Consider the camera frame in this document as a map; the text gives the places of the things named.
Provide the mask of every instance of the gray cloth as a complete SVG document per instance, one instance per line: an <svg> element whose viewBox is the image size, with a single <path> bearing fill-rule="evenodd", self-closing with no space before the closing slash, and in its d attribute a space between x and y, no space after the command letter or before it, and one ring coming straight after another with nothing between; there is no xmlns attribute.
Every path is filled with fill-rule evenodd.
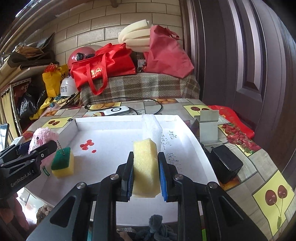
<svg viewBox="0 0 296 241"><path fill-rule="evenodd" d="M163 217L160 215L152 215L149 218L149 228L137 232L134 240L142 241L177 241L177 234L172 228L161 223Z"/></svg>
<svg viewBox="0 0 296 241"><path fill-rule="evenodd" d="M102 86L102 79L94 80L98 90ZM126 97L117 101L134 98L189 98L198 99L200 87L193 74L179 79L166 74L137 73L108 78L108 85L100 95L94 95L89 84L81 86L80 105L86 105L91 101L103 101L111 98Z"/></svg>

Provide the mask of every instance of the screw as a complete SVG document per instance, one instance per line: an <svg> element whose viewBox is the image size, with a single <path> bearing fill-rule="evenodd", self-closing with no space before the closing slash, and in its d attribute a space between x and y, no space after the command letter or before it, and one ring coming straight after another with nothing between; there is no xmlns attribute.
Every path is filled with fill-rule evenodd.
<svg viewBox="0 0 296 241"><path fill-rule="evenodd" d="M78 188L78 189L83 189L83 188L85 188L85 183L78 183L77 185L76 185L76 187Z"/></svg>
<svg viewBox="0 0 296 241"><path fill-rule="evenodd" d="M176 174L175 175L175 179L176 180L182 180L183 179L183 175L182 174Z"/></svg>
<svg viewBox="0 0 296 241"><path fill-rule="evenodd" d="M118 175L118 174L112 174L112 175L110 176L110 178L111 178L111 180L116 180L116 179L119 178L119 175Z"/></svg>
<svg viewBox="0 0 296 241"><path fill-rule="evenodd" d="M215 183L215 182L209 182L209 186L210 186L210 188L213 188L213 189L215 189L215 188L217 188L217 187L218 187L218 184L217 184L217 183Z"/></svg>

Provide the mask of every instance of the white helmet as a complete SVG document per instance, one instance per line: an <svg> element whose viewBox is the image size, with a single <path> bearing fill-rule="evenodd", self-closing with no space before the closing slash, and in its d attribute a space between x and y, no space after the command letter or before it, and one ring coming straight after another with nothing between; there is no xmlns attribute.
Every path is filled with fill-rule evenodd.
<svg viewBox="0 0 296 241"><path fill-rule="evenodd" d="M63 79L60 90L61 96L69 97L78 91L75 80L71 76Z"/></svg>

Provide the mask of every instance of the bag handle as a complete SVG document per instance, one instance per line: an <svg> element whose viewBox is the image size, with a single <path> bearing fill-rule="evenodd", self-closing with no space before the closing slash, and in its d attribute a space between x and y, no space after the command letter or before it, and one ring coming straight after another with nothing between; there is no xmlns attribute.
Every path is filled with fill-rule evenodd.
<svg viewBox="0 0 296 241"><path fill-rule="evenodd" d="M175 32L173 32L173 31L171 31L171 30L169 30L168 28L165 28L165 29L167 30L167 32L169 33L169 35L170 35L173 39L175 39L175 40L180 40L180 37L179 37L178 34L176 34Z"/></svg>
<svg viewBox="0 0 296 241"><path fill-rule="evenodd" d="M90 64L86 65L86 75L87 75L87 80L89 82L89 86L91 88L91 91L95 95L101 94L105 90L105 88L107 87L107 84L108 84L108 77L107 77L107 70L106 70L106 54L104 54L102 57L102 76L103 76L102 87L99 90L96 90L96 87L94 86L93 80L91 78Z"/></svg>

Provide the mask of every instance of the white device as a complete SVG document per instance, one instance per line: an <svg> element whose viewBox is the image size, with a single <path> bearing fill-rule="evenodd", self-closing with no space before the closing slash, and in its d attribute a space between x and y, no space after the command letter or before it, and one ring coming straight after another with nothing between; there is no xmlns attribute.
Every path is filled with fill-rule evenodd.
<svg viewBox="0 0 296 241"><path fill-rule="evenodd" d="M103 110L103 112L104 112L105 116L107 116L107 115L123 115L123 114L129 113L130 110L127 106L124 105L124 106L106 109L106 110Z"/></svg>
<svg viewBox="0 0 296 241"><path fill-rule="evenodd" d="M13 144L18 145L18 144L24 143L24 142L25 142L25 138L23 136L20 136L20 137L15 138L13 140L13 142L10 144L10 146Z"/></svg>

